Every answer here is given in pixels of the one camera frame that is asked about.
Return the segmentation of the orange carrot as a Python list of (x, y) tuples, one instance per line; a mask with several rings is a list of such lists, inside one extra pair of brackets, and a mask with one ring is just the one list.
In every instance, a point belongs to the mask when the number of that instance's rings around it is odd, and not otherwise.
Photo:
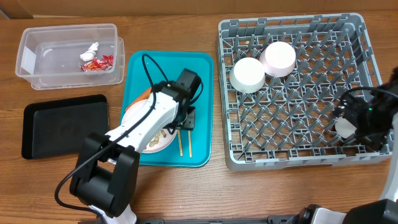
[(141, 95), (139, 95), (126, 109), (127, 111), (133, 104), (142, 101), (142, 100), (147, 100), (152, 92), (152, 88), (146, 89)]

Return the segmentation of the white plate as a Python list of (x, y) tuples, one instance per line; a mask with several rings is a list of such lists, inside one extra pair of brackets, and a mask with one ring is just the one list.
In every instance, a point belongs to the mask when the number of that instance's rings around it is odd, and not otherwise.
[[(125, 123), (132, 115), (134, 115), (136, 112), (138, 112), (145, 105), (146, 101), (147, 100), (142, 100), (142, 101), (139, 101), (139, 102), (133, 104), (125, 112), (121, 122)], [(150, 153), (160, 152), (161, 150), (165, 149), (167, 146), (169, 146), (172, 143), (172, 141), (175, 139), (177, 133), (170, 134), (166, 129), (163, 129), (163, 130), (166, 132), (167, 137), (161, 139), (160, 142), (157, 145), (155, 145), (154, 147), (148, 147), (148, 144), (149, 144), (148, 143), (147, 146), (144, 148), (143, 153), (150, 154)]]

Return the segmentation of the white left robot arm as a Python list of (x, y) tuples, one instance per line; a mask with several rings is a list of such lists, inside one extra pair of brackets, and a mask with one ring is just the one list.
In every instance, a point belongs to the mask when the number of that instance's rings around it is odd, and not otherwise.
[(162, 131), (192, 130), (192, 102), (203, 89), (201, 78), (183, 70), (174, 82), (152, 87), (145, 104), (105, 135), (90, 134), (83, 142), (70, 193), (103, 223), (135, 223), (129, 203), (134, 193), (141, 153)]

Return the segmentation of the white bowl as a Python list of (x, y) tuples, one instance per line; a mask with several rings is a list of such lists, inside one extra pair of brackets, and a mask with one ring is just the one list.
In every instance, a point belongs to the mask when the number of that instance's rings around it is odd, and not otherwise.
[(255, 58), (242, 58), (233, 65), (229, 80), (237, 91), (254, 93), (260, 90), (265, 83), (264, 67)]

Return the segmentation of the peanut pile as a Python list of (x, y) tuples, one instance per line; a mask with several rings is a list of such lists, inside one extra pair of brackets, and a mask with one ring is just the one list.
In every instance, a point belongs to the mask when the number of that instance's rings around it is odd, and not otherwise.
[(162, 129), (159, 133), (157, 133), (152, 140), (149, 142), (148, 147), (154, 147), (157, 145), (161, 139), (166, 138), (167, 134), (166, 132)]

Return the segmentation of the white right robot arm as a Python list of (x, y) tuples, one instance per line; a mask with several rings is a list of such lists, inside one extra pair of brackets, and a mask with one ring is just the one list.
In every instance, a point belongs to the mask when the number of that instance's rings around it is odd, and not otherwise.
[(340, 96), (333, 116), (342, 117), (356, 129), (349, 137), (378, 151), (387, 135), (394, 136), (389, 173), (377, 202), (352, 208), (343, 223), (397, 223), (397, 69), (378, 87), (361, 86)]

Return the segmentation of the wooden chopstick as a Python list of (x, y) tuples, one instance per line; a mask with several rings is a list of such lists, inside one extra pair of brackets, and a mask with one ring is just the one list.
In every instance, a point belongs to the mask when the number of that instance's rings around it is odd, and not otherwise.
[(177, 137), (178, 137), (178, 146), (179, 146), (180, 156), (183, 157), (182, 138), (181, 138), (181, 133), (180, 133), (179, 129), (177, 130)]
[(191, 131), (188, 130), (188, 151), (189, 157), (192, 158), (192, 134)]

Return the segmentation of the pink bowl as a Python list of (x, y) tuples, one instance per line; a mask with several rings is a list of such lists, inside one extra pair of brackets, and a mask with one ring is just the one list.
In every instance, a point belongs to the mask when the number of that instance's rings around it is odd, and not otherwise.
[(295, 67), (296, 52), (286, 42), (273, 42), (261, 53), (259, 61), (265, 72), (273, 77), (285, 77), (291, 74)]

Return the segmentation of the red snack wrapper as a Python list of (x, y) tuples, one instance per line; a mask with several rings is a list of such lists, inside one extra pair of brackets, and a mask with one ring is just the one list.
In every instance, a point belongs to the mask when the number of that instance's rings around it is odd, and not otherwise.
[(97, 72), (107, 71), (113, 68), (114, 56), (104, 55), (103, 58), (94, 57), (91, 61), (81, 65), (80, 68), (83, 72)]

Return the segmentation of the white tissue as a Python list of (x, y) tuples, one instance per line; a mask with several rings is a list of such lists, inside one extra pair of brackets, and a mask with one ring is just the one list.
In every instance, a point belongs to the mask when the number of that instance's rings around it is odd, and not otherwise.
[(93, 43), (85, 53), (80, 55), (80, 59), (84, 62), (92, 60), (95, 57), (96, 52), (98, 51), (98, 47), (98, 42)]

